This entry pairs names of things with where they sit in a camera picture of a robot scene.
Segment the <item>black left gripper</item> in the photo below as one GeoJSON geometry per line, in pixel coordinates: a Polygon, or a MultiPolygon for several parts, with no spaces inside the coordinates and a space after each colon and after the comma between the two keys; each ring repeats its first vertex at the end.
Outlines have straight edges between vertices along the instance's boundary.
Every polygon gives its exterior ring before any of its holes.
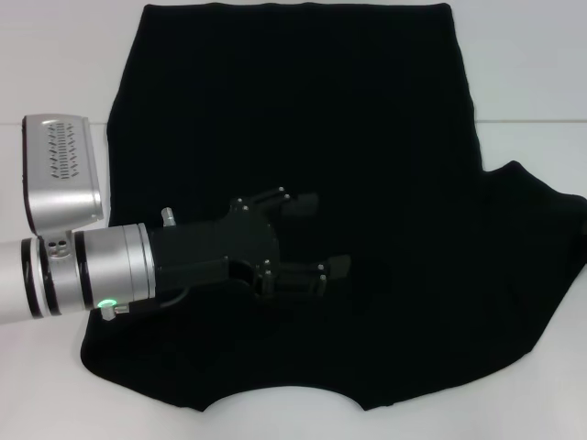
{"type": "Polygon", "coordinates": [[[270,216],[316,215],[315,192],[282,186],[230,201],[225,216],[150,230],[156,293],[218,286],[237,281],[260,299],[319,299],[330,281],[345,279],[349,255],[312,263],[280,261],[270,216]]]}

